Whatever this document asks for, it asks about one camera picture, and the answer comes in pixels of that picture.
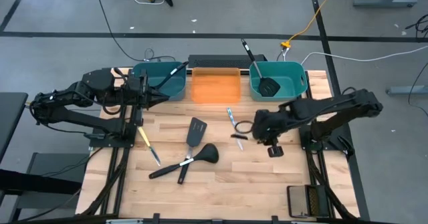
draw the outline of teal bin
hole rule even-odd
[[[281,88],[274,97],[262,97],[259,92],[260,77],[252,64],[249,67],[249,92],[255,101],[293,100],[308,89],[305,70],[299,63],[257,62],[257,66],[263,77],[274,79]]]
[[[181,65],[181,62],[148,62],[137,64],[132,69],[135,76],[141,73],[141,70],[147,71],[148,84],[156,86],[162,82],[169,73]],[[170,96],[169,101],[179,101],[185,97],[186,88],[186,68],[179,70],[170,80],[161,88],[160,92]]]

